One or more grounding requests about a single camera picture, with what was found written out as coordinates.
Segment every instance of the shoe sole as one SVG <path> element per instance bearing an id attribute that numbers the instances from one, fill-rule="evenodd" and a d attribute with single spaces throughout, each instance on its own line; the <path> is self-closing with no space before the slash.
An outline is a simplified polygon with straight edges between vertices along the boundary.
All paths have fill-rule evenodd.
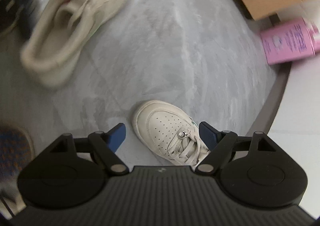
<path id="1" fill-rule="evenodd" d="M 172 105 L 172 104 L 170 104 L 170 103 L 166 103 L 166 102 L 163 102 L 163 101 L 158 101 L 158 100 L 147 101 L 147 102 L 145 102 L 144 104 L 142 104 L 142 105 L 136 110 L 136 112 L 135 112 L 134 115 L 133 115 L 133 118 L 132 118 L 132 127 L 133 127 L 133 130 L 134 130 L 134 132 L 136 133 L 137 137 L 141 140 L 141 142 L 142 142 L 148 149 L 150 149 L 152 152 L 154 152 L 155 154 L 157 154 L 159 157 L 162 157 L 162 158 L 170 161 L 170 162 L 173 163 L 174 165 L 181 165 L 180 163 L 178 163 L 178 162 L 175 161 L 175 160 L 171 160 L 171 159 L 168 159 L 168 158 L 163 157 L 162 155 L 159 155 L 159 154 L 157 153 L 157 152 L 158 152 L 158 149 L 152 149 L 152 148 L 150 148 L 150 147 L 146 144 L 146 142 L 143 140 L 143 138 L 141 137 L 141 135 L 140 135 L 140 133 L 139 133 L 139 129 L 138 129 L 138 126 L 137 126 L 137 124 L 138 124 L 138 123 L 137 123 L 137 120 L 138 120 L 138 117 L 139 117 L 140 113 L 141 113 L 146 107 L 148 107 L 148 106 L 151 105 L 151 104 L 155 104 L 155 103 L 165 103 L 165 104 L 167 104 L 167 105 L 171 105 L 171 106 L 173 106 L 173 107 L 175 107 L 175 108 L 178 108 L 177 106 L 174 106 L 174 105 Z"/>

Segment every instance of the pink carton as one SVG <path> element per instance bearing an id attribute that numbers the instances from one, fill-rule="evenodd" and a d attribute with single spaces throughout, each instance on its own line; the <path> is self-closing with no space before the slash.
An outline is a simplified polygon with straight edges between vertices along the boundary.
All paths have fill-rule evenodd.
<path id="1" fill-rule="evenodd" d="M 269 65 L 314 56 L 313 43 L 303 18 L 260 33 Z"/>

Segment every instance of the gray floor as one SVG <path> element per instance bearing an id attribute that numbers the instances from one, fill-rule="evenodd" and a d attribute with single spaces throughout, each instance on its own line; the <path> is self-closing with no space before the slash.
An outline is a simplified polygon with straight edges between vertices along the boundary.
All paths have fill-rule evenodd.
<path id="1" fill-rule="evenodd" d="M 258 36 L 269 25 L 246 21 L 233 0 L 129 0 L 90 39 L 58 91 L 21 69 L 14 32 L 0 41 L 0 119 L 25 127 L 37 153 L 64 132 L 86 136 L 124 122 L 117 154 L 125 163 L 168 164 L 135 137 L 133 110 L 164 100 L 197 123 L 245 135 L 276 78 Z"/>

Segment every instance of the white sneaker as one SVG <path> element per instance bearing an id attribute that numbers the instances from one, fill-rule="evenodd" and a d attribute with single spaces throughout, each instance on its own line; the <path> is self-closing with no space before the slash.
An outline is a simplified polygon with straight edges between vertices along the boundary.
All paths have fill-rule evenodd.
<path id="1" fill-rule="evenodd" d="M 135 112 L 133 129 L 154 153 L 175 165 L 195 168 L 209 153 L 199 128 L 181 109 L 162 101 L 148 101 Z"/>
<path id="2" fill-rule="evenodd" d="M 82 47 L 126 0 L 49 0 L 21 52 L 23 67 L 55 88 L 71 76 Z"/>

